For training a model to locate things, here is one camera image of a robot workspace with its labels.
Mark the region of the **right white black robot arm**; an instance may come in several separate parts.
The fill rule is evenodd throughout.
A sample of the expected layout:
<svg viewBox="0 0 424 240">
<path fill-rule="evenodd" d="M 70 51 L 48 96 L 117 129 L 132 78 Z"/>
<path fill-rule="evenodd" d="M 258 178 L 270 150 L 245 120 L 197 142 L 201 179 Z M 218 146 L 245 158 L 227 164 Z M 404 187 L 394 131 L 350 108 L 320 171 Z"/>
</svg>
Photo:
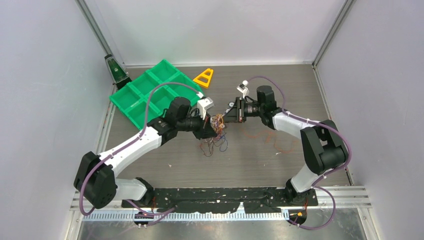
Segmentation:
<svg viewBox="0 0 424 240">
<path fill-rule="evenodd" d="M 269 85 L 256 89 L 256 99 L 248 96 L 247 83 L 238 85 L 237 90 L 241 96 L 227 110 L 224 122 L 243 123 L 247 118 L 257 117 L 268 128 L 301 141 L 305 164 L 284 188 L 284 197 L 291 205 L 299 205 L 319 179 L 347 162 L 349 152 L 332 120 L 316 122 L 278 107 Z"/>
</svg>

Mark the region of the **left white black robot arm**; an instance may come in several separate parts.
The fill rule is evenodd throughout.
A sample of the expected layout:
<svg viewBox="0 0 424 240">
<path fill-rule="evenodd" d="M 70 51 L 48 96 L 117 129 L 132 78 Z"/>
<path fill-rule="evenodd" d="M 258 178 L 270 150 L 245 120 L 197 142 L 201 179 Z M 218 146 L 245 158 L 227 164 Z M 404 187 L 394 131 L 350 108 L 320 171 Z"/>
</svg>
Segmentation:
<svg viewBox="0 0 424 240">
<path fill-rule="evenodd" d="M 100 154 L 84 154 L 73 183 L 80 192 L 79 201 L 87 200 L 94 209 L 125 200 L 148 207 L 155 196 L 154 188 L 141 177 L 119 179 L 118 175 L 141 156 L 175 138 L 178 132 L 192 132 L 199 140 L 217 137 L 207 112 L 213 106 L 211 98 L 203 97 L 196 104 L 198 115 L 191 115 L 189 100 L 176 97 L 164 116 L 153 118 L 120 145 Z"/>
</svg>

